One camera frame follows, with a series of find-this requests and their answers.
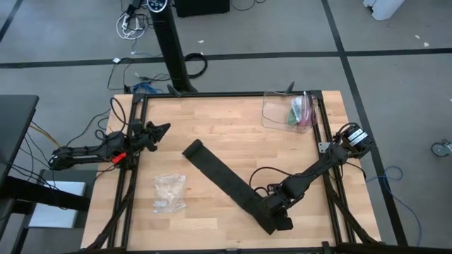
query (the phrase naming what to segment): clear plastic container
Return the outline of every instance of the clear plastic container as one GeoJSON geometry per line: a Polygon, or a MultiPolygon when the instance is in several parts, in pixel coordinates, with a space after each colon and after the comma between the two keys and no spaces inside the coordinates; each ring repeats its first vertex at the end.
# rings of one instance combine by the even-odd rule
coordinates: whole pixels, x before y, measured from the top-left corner
{"type": "Polygon", "coordinates": [[[313,95],[288,95],[265,92],[262,126],[282,131],[307,132],[317,124],[319,101],[313,95]]]}

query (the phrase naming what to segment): wheel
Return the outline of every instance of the wheel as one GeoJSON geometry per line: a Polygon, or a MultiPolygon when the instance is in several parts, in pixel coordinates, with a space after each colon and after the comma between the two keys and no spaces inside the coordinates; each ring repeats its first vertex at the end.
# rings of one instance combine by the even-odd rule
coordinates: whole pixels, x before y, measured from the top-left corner
{"type": "Polygon", "coordinates": [[[446,146],[443,143],[434,143],[432,145],[432,152],[437,157],[446,157],[450,154],[447,153],[447,149],[444,149],[446,146]]]}

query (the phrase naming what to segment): wooden tabletop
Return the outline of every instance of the wooden tabletop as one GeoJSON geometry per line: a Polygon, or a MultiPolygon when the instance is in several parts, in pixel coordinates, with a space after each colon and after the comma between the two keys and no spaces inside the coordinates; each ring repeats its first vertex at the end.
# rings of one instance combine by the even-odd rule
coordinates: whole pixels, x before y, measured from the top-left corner
{"type": "MultiPolygon", "coordinates": [[[[132,96],[117,95],[116,98],[129,117],[132,96]]],[[[348,122],[342,96],[338,91],[324,91],[323,98],[331,130],[336,132],[348,122]]],[[[148,101],[146,121],[155,125],[171,123],[172,126],[156,152],[146,150],[141,153],[128,250],[314,247],[321,246],[322,241],[334,245],[321,178],[311,184],[303,200],[289,209],[294,229],[276,231],[269,236],[252,216],[182,155],[182,151],[199,139],[246,182],[259,167],[276,167],[290,173],[307,169],[318,159],[313,131],[293,133],[264,128],[261,125],[262,101],[262,97],[148,101]],[[186,207],[174,213],[154,213],[154,178],[168,173],[186,176],[186,207]]],[[[120,128],[121,123],[110,114],[107,130],[120,128]]],[[[356,159],[349,162],[359,165],[356,159]]],[[[100,169],[108,166],[102,164],[100,169]]],[[[118,175],[119,170],[108,172],[96,181],[82,247],[92,243],[109,220],[118,175]]],[[[285,175],[278,172],[262,170],[253,178],[253,186],[279,183],[284,178],[285,175]]],[[[362,172],[345,165],[343,183],[351,213],[372,237],[380,239],[362,172]]],[[[340,221],[346,239],[343,220],[340,221]]],[[[117,245],[122,225],[121,219],[117,245]]]]}

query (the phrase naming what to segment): white cable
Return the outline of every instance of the white cable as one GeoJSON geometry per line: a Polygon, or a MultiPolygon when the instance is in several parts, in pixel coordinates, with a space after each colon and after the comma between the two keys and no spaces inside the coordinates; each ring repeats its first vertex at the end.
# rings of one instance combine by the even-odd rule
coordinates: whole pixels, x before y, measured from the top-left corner
{"type": "Polygon", "coordinates": [[[123,18],[126,18],[126,14],[125,13],[122,14],[121,17],[119,17],[118,21],[116,22],[116,33],[118,34],[118,36],[121,39],[123,39],[123,40],[136,40],[136,39],[138,39],[138,38],[140,38],[141,36],[144,35],[145,29],[140,26],[140,23],[138,22],[138,18],[137,17],[135,17],[135,23],[136,23],[135,29],[131,30],[130,32],[127,32],[127,29],[121,29],[121,31],[122,31],[122,35],[121,35],[121,33],[119,32],[119,26],[121,26],[120,23],[122,24],[121,20],[123,18]]]}

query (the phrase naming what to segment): black metal frame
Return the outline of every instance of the black metal frame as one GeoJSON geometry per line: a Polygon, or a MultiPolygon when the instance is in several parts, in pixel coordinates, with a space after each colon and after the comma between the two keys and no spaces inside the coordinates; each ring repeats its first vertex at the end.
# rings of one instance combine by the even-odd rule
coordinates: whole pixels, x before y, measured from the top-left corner
{"type": "MultiPolygon", "coordinates": [[[[291,95],[303,95],[304,91],[291,91],[291,87],[286,90],[282,91],[281,93],[290,93],[291,95]]],[[[332,140],[331,130],[328,122],[328,117],[326,114],[326,108],[323,101],[323,95],[322,92],[319,90],[315,91],[307,91],[309,94],[312,94],[316,96],[319,99],[319,109],[320,109],[320,115],[323,121],[323,126],[325,128],[326,133],[326,141],[330,142],[332,140]]],[[[178,94],[177,96],[172,94],[163,94],[163,95],[133,95],[132,99],[132,107],[131,107],[131,113],[129,117],[129,123],[133,119],[135,119],[135,115],[138,108],[138,103],[141,103],[141,121],[144,124],[145,123],[145,116],[147,112],[147,106],[148,106],[148,100],[149,99],[159,99],[159,98],[197,98],[197,97],[262,97],[264,96],[264,92],[197,92],[197,93],[184,93],[184,94],[178,94]]],[[[131,135],[131,129],[129,128],[127,131],[128,135],[131,135]]],[[[318,147],[318,143],[322,142],[322,138],[320,135],[319,125],[314,126],[314,136],[316,138],[316,144],[317,151],[319,156],[320,151],[318,147]]],[[[137,160],[137,167],[132,170],[132,176],[130,181],[131,184],[135,186],[136,183],[136,176],[138,174],[138,163],[139,160],[137,160]]],[[[121,168],[121,171],[119,172],[119,178],[118,178],[118,185],[117,185],[117,192],[114,200],[114,208],[113,212],[117,210],[119,203],[121,202],[121,196],[124,191],[124,184],[126,180],[126,171],[129,169],[121,168]]],[[[342,179],[339,177],[340,172],[339,168],[335,167],[333,169],[335,174],[335,183],[338,188],[338,196],[340,200],[344,203],[344,205],[347,207],[347,199],[345,197],[345,190],[343,187],[342,179]]],[[[324,183],[328,183],[331,185],[331,179],[328,175],[323,175],[323,181],[324,183]]],[[[340,233],[340,227],[338,222],[338,216],[335,209],[335,204],[331,200],[331,198],[326,195],[327,201],[328,201],[328,209],[330,212],[331,217],[331,224],[332,224],[332,230],[334,234],[334,239],[336,245],[343,242],[341,233],[340,233]]],[[[132,201],[129,204],[129,206],[126,209],[126,216],[124,220],[124,230],[122,232],[121,236],[121,248],[127,248],[128,238],[129,238],[129,231],[130,231],[130,225],[131,225],[131,213],[133,209],[133,197],[132,201]]],[[[346,225],[346,231],[347,231],[347,237],[348,241],[351,243],[355,243],[355,235],[354,232],[347,222],[347,220],[344,218],[345,225],[346,225]]],[[[111,234],[108,238],[108,248],[113,248],[115,246],[115,238],[116,238],[116,226],[113,228],[111,234]]],[[[262,249],[240,249],[240,250],[149,250],[149,251],[131,251],[128,253],[329,253],[331,251],[328,243],[324,242],[322,247],[313,247],[313,248],[262,248],[262,249]]]]}

